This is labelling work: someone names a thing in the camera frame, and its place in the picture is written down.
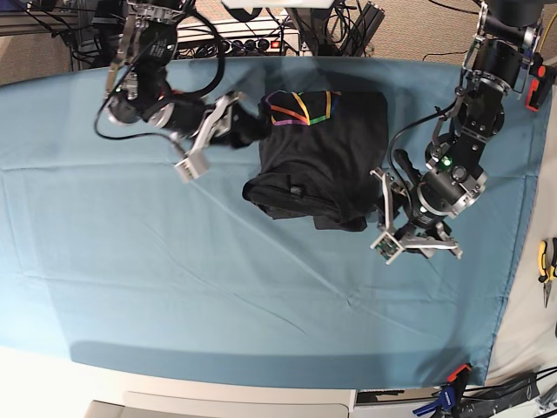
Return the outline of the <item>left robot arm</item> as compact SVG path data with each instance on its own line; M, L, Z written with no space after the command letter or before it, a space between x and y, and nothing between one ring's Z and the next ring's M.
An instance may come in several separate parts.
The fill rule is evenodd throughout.
M392 264L402 253L431 258L462 250L446 224L473 205L485 191L487 174L480 158L505 122L502 104L524 71L534 75L542 63L537 47L544 1L483 1L473 41L460 70L454 101L397 132L387 148L388 170L375 168L384 207L379 237L372 249ZM434 120L425 151L426 170L413 167L397 142L411 129Z

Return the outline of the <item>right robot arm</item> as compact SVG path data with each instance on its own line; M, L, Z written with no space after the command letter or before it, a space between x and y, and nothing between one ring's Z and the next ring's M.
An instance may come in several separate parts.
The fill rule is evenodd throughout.
M239 103L230 91L214 104L204 101L225 74L225 49L216 27L200 14L193 1L130 1L117 54L106 79L100 110L115 124L139 121L154 127L152 136L167 140L181 155L186 138L206 147L244 148L267 138L271 127ZM206 26L217 49L217 69L208 85L196 91L176 91L167 81L168 63L178 51L178 26L192 17Z

